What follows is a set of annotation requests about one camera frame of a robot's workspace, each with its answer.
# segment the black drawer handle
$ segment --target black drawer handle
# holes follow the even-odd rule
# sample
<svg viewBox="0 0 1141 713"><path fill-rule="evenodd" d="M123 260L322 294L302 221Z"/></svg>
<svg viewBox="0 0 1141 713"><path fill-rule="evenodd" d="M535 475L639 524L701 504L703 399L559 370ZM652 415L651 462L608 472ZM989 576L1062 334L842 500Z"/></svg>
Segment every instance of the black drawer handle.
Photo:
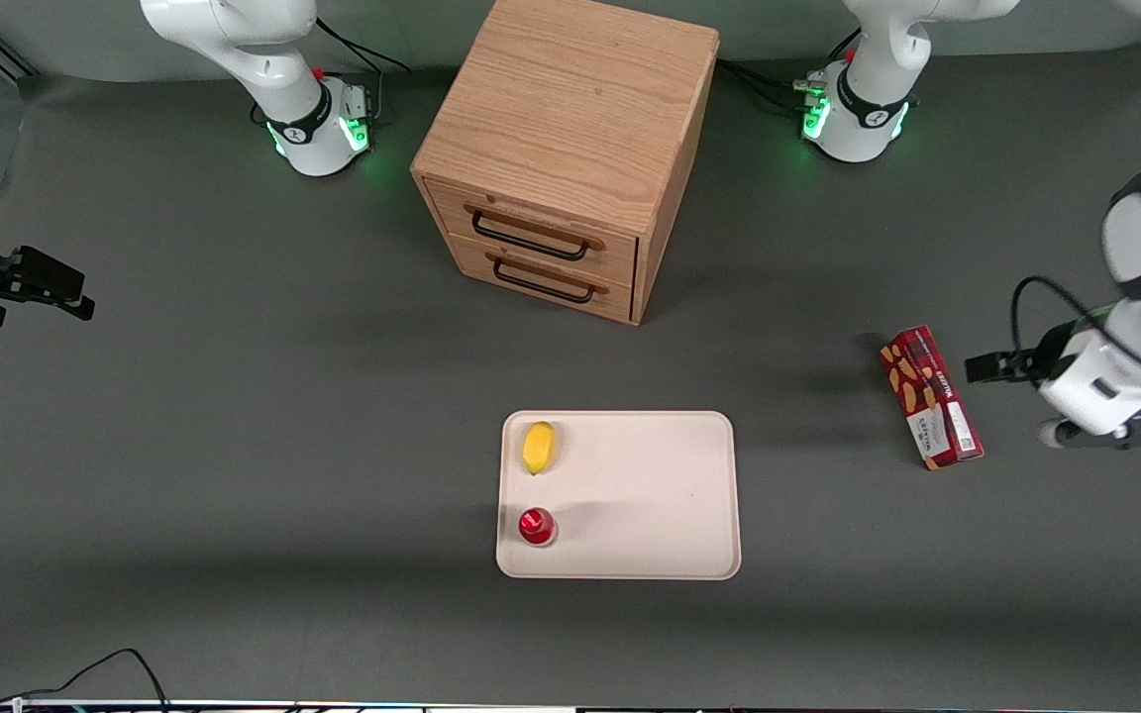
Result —
<svg viewBox="0 0 1141 713"><path fill-rule="evenodd" d="M580 243L580 250L575 252L566 252L566 250L558 250L557 248L548 248L544 244L532 243L529 240L521 240L516 235L503 234L497 229L485 229L484 226L478 225L478 221L484 219L484 212L475 211L475 220L472 220L472 226L475 226L475 232L484 237L489 237L493 240L499 240L501 243L516 244L516 246L525 248L527 250L535 250L535 252L542 252L544 256L557 258L559 260L569 260L572 262L576 260L582 260L584 256L589 253L589 241L585 240Z"/></svg>
<svg viewBox="0 0 1141 713"><path fill-rule="evenodd" d="M517 287L533 289L535 292L548 294L548 297L566 299L566 301L570 303L588 303L589 300L592 299L594 290L597 290L592 287L592 285L589 285L588 294L570 294L561 292L560 289L544 287L543 284L535 284L534 282L525 281L523 278L515 278L512 275L505 275L500 272L500 267L503 266L504 262L500 258L493 258L493 260L495 260L495 264L492 266L492 274L495 275L495 279L507 282L508 284L516 284Z"/></svg>

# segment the wooden cabinet top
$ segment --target wooden cabinet top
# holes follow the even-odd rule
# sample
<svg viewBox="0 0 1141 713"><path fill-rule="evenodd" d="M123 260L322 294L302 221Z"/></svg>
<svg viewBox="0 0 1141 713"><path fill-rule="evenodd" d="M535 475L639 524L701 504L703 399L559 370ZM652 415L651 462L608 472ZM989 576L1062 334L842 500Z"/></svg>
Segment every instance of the wooden cabinet top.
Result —
<svg viewBox="0 0 1141 713"><path fill-rule="evenodd" d="M719 43L590 0L495 0L412 170L646 235Z"/></svg>

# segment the green led light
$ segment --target green led light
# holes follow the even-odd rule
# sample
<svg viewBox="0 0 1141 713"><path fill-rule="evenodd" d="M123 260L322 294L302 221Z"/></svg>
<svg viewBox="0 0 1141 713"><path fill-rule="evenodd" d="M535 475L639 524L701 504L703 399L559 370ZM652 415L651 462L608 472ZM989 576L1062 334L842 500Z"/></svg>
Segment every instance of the green led light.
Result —
<svg viewBox="0 0 1141 713"><path fill-rule="evenodd" d="M909 113L909 102L905 102L905 106L900 108L900 116L897 116L897 128L891 130L891 137L893 139L900 136L901 125L905 125L905 114Z"/></svg>
<svg viewBox="0 0 1141 713"><path fill-rule="evenodd" d="M830 99L822 99L822 103L809 110L809 116L804 118L804 136L810 139L818 139L825 127L825 118L830 116Z"/></svg>
<svg viewBox="0 0 1141 713"><path fill-rule="evenodd" d="M355 149L355 153L361 153L361 151L367 148L367 122L363 119L347 119L346 116L337 118L337 125L341 127L341 131L346 135L346 140L349 141L349 147Z"/></svg>
<svg viewBox="0 0 1141 713"><path fill-rule="evenodd" d="M272 140L275 140L275 152L284 156L284 146L281 146L281 137L276 136L275 130L274 128L272 128L270 122L267 122L267 133L270 133Z"/></svg>

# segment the gray wall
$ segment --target gray wall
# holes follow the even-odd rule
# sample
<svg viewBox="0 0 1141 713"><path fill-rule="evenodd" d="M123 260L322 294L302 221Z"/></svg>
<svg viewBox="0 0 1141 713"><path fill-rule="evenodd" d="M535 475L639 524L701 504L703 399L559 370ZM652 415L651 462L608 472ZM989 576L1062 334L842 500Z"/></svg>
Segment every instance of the gray wall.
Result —
<svg viewBox="0 0 1141 713"><path fill-rule="evenodd" d="M837 0L610 0L719 29L721 56L810 57L856 27ZM337 31L415 66L460 64L491 0L318 0ZM220 76L205 59L163 41L139 0L0 0L0 34L49 73L112 81ZM1023 0L1009 17L934 26L937 54L1110 49L1141 41L1141 19L1114 0ZM321 31L299 43L308 60L348 70L354 57Z"/></svg>

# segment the drawer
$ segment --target drawer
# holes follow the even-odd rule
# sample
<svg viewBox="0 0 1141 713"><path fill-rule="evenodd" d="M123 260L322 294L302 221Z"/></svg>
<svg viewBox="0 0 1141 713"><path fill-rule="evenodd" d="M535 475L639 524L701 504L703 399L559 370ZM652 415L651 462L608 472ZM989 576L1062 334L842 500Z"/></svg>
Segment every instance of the drawer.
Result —
<svg viewBox="0 0 1141 713"><path fill-rule="evenodd" d="M633 290L625 285L601 278L584 279L529 260L501 256L500 250L476 240L452 236L447 238L447 246L452 249L456 266L471 278L633 324L630 318Z"/></svg>
<svg viewBox="0 0 1141 713"><path fill-rule="evenodd" d="M631 237L431 179L424 185L450 234L503 249L507 259L588 281L633 284L637 241Z"/></svg>

